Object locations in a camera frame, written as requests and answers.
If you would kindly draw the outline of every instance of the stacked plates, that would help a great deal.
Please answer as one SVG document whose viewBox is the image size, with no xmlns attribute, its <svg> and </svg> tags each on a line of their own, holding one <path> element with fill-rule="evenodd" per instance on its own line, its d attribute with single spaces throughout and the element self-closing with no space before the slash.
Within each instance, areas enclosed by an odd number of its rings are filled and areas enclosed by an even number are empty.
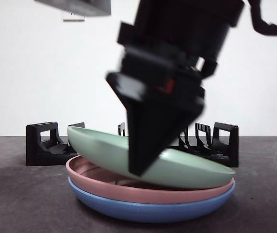
<svg viewBox="0 0 277 233">
<path fill-rule="evenodd" d="M 234 171 L 167 149 L 138 177 L 128 172 L 128 139 L 79 127 L 68 137 L 82 156 L 69 160 L 69 183 L 90 208 L 136 222 L 177 222 L 206 215 L 230 197 Z"/>
</svg>

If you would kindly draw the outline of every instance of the white wall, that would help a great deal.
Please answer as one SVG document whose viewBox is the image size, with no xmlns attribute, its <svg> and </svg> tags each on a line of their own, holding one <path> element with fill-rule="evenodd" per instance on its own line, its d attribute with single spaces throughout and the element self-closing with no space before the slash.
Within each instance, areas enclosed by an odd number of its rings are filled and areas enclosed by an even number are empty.
<svg viewBox="0 0 277 233">
<path fill-rule="evenodd" d="M 80 121 L 116 133 L 126 115 L 105 75 L 120 60 L 120 21 L 133 22 L 138 2 L 112 0 L 111 17 L 63 23 L 59 10 L 33 0 L 0 0 L 0 135 L 25 135 L 27 124 L 45 121 L 57 121 L 60 135 Z M 277 23 L 277 1 L 262 6 L 264 19 Z M 277 136 L 277 38 L 252 30 L 248 6 L 218 62 L 204 81 L 207 107 L 198 121 Z"/>
</svg>

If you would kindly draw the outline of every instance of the electrical outlet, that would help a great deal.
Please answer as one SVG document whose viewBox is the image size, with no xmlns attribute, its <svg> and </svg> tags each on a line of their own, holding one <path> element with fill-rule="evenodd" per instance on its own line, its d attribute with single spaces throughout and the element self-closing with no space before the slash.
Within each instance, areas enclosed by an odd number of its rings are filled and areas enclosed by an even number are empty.
<svg viewBox="0 0 277 233">
<path fill-rule="evenodd" d="M 84 16 L 72 12 L 62 11 L 63 22 L 84 22 Z"/>
</svg>

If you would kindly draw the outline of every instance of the pink plate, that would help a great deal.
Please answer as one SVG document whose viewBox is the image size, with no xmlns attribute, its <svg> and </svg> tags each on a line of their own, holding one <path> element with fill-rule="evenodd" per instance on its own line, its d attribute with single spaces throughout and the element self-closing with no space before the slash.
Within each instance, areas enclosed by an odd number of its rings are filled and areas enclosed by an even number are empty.
<svg viewBox="0 0 277 233">
<path fill-rule="evenodd" d="M 211 199 L 227 192 L 234 182 L 232 179 L 224 186 L 202 190 L 157 186 L 129 180 L 102 169 L 81 156 L 68 160 L 66 168 L 73 183 L 88 193 L 113 200 L 145 204 L 179 204 Z"/>
</svg>

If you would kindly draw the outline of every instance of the red component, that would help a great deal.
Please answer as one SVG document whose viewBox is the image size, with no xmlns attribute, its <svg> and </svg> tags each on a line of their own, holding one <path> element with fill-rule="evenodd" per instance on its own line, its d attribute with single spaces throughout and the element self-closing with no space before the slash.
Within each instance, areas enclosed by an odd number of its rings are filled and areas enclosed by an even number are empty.
<svg viewBox="0 0 277 233">
<path fill-rule="evenodd" d="M 175 86 L 175 80 L 169 79 L 165 87 L 156 87 L 157 90 L 162 91 L 166 94 L 171 94 Z"/>
</svg>

